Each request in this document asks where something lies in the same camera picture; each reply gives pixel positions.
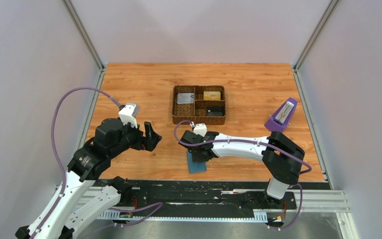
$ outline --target wall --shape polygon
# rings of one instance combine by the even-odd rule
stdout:
[[[295,63],[329,0],[73,0],[109,62]]]
[[[301,70],[336,189],[382,238],[382,1],[341,1]]]
[[[61,181],[50,124],[60,97],[93,86],[98,70],[60,0],[0,0],[0,238],[33,222]],[[66,164],[90,93],[61,107],[56,139]]]

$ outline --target purple cable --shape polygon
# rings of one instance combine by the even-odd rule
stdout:
[[[142,219],[136,221],[136,222],[133,222],[133,223],[128,223],[128,224],[122,224],[123,227],[126,227],[126,226],[133,226],[133,225],[137,225],[139,223],[142,223],[144,220],[146,220],[147,218],[151,217],[155,212],[157,212],[157,210],[159,210],[161,208],[161,206],[163,205],[162,202],[158,202],[158,203],[153,203],[153,204],[150,204],[149,206],[146,206],[144,208],[140,208],[140,209],[135,209],[135,210],[121,210],[121,209],[118,209],[118,208],[109,208],[110,210],[114,210],[114,211],[118,211],[118,212],[121,212],[121,213],[136,213],[136,212],[140,212],[140,211],[143,211],[143,210],[146,210],[146,209],[149,209],[149,208],[152,208],[154,206],[157,206],[155,208],[155,210],[153,210],[151,213],[149,213],[149,215],[143,217]],[[92,234],[95,234],[101,230],[104,230],[106,228],[110,228],[110,227],[115,227],[117,225],[117,223],[115,224],[109,224],[109,225],[106,225],[106,226],[103,226],[101,228],[98,228],[96,229],[95,231],[87,234],[84,238],[89,238]]]
[[[53,114],[52,125],[51,125],[51,129],[50,129],[50,139],[51,139],[51,142],[52,142],[53,154],[55,155],[56,161],[58,162],[58,165],[59,165],[59,169],[61,170],[61,173],[62,173],[62,184],[61,184],[62,188],[61,188],[61,192],[59,193],[61,195],[63,195],[64,192],[65,192],[65,188],[66,188],[66,185],[67,185],[67,175],[65,174],[65,168],[62,165],[61,159],[59,158],[58,151],[56,151],[56,144],[55,144],[55,123],[56,123],[56,116],[58,115],[59,108],[61,107],[61,104],[64,101],[64,99],[69,94],[71,94],[72,92],[79,91],[79,90],[92,90],[92,91],[97,91],[99,93],[102,93],[103,95],[107,96],[111,101],[113,101],[118,107],[121,107],[121,104],[117,100],[115,100],[114,97],[112,97],[108,93],[106,93],[106,92],[104,92],[104,91],[102,91],[100,89],[94,88],[94,87],[77,87],[77,88],[73,88],[72,90],[70,90],[66,94],[64,94],[64,96],[59,100],[59,102],[58,102],[58,104],[56,106],[56,109],[55,109],[55,113]],[[55,208],[58,205],[60,200],[61,200],[61,197],[58,197],[56,199],[56,201],[53,203],[53,205],[50,208],[50,210],[48,211],[48,213],[43,217],[42,221],[39,223],[39,225],[34,230],[33,234],[30,237],[30,239],[33,239],[36,236],[36,234],[37,234],[36,231],[40,230],[42,228],[42,226],[45,224],[46,220],[50,217],[52,212],[55,210]]]
[[[300,199],[299,199],[299,207],[298,207],[298,211],[296,212],[296,216],[295,216],[295,218],[292,220],[292,222],[291,223],[289,223],[288,225],[286,225],[286,226],[284,226],[284,227],[279,227],[279,228],[277,228],[277,227],[272,227],[272,226],[270,226],[270,228],[273,228],[273,229],[275,229],[275,230],[284,230],[284,229],[288,229],[288,228],[290,228],[290,227],[292,227],[292,225],[296,222],[296,220],[299,218],[299,213],[301,212],[301,208],[302,208],[302,186],[299,184],[299,183],[297,183],[297,184],[295,184],[295,185],[292,185],[292,186],[290,186],[289,188],[291,188],[291,187],[294,187],[294,186],[298,186],[299,187],[299,191],[300,191]]]
[[[208,144],[208,143],[225,143],[225,142],[242,142],[242,143],[250,143],[250,144],[257,144],[257,141],[253,141],[253,140],[246,140],[246,139],[230,139],[230,140],[227,140],[227,139],[215,139],[215,140],[208,140],[206,142],[201,142],[201,143],[184,143],[182,142],[178,136],[177,136],[177,129],[178,127],[183,124],[183,123],[193,123],[191,120],[183,120],[181,122],[179,122],[176,126],[175,126],[175,129],[174,129],[174,136],[175,136],[175,139],[178,141],[178,143],[182,144],[182,145],[185,145],[185,146],[188,146],[188,147],[192,147],[192,146],[200,146],[200,145],[203,145],[203,144]],[[308,173],[312,170],[312,167],[311,165],[309,165],[308,163],[300,160],[299,158],[289,154],[288,152],[286,151],[283,151],[282,149],[274,146],[274,145],[271,145],[271,144],[268,144],[268,143],[263,143],[263,142],[259,142],[258,143],[259,145],[263,145],[263,146],[266,146],[266,147],[269,147],[269,148],[272,148],[274,150],[277,150],[279,151],[280,153],[283,153],[284,155],[288,156],[289,158],[295,160],[296,162],[302,164],[302,165],[305,165],[308,169],[304,170],[301,172],[301,174],[304,174],[304,173]]]

